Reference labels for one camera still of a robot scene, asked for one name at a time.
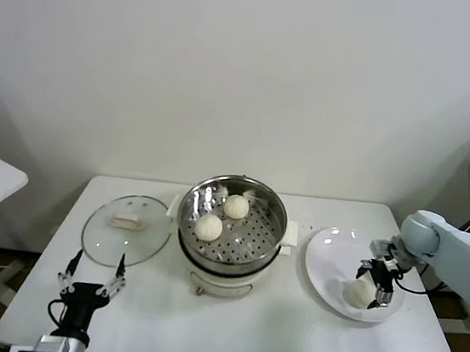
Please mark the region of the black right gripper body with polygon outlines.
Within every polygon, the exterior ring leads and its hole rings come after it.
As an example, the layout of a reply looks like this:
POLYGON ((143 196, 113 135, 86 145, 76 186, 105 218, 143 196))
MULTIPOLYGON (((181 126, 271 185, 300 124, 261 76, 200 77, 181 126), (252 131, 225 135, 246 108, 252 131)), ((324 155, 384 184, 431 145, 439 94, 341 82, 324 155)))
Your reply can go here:
POLYGON ((371 260, 370 275, 378 290, 393 293, 394 270, 390 270, 382 260, 371 260))

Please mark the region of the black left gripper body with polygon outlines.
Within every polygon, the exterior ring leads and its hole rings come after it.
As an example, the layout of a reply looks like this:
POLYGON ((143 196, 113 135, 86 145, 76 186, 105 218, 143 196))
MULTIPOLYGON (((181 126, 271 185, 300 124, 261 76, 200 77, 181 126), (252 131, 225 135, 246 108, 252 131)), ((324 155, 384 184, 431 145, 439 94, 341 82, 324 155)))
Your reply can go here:
POLYGON ((102 285, 96 283, 73 283, 72 290, 60 293, 60 300, 65 305, 65 314, 59 326, 65 329, 86 332, 96 310, 110 302, 110 297, 102 291, 102 285))

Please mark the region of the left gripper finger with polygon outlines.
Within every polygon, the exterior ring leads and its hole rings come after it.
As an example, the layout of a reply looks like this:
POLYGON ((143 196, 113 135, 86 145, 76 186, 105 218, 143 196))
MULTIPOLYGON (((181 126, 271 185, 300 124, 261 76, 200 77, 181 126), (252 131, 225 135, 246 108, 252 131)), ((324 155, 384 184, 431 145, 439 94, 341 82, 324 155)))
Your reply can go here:
POLYGON ((126 285, 125 279, 125 253, 121 256, 120 262, 117 266, 114 277, 105 283, 99 290, 98 295, 100 297, 108 297, 113 299, 126 285))
POLYGON ((65 271, 60 271, 57 274, 58 283, 60 285, 60 294, 72 293, 75 291, 75 287, 73 285, 73 275, 75 274, 82 254, 83 250, 80 249, 76 256, 74 256, 73 259, 71 259, 67 264, 65 271))

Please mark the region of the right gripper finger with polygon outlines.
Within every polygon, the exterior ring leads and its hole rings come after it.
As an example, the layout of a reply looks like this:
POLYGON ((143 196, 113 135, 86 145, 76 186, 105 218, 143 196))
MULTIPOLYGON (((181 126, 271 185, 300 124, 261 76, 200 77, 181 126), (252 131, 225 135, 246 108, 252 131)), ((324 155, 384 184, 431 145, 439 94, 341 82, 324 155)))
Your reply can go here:
POLYGON ((386 308, 389 306, 392 301, 393 293, 389 291, 384 291, 381 288, 375 291, 375 297, 370 301, 367 309, 378 309, 386 308))
POLYGON ((356 280, 360 279, 362 276, 366 274, 371 274, 372 269, 373 269, 374 261, 372 259, 367 259, 361 261, 361 264, 358 268, 358 271, 356 273, 356 280))

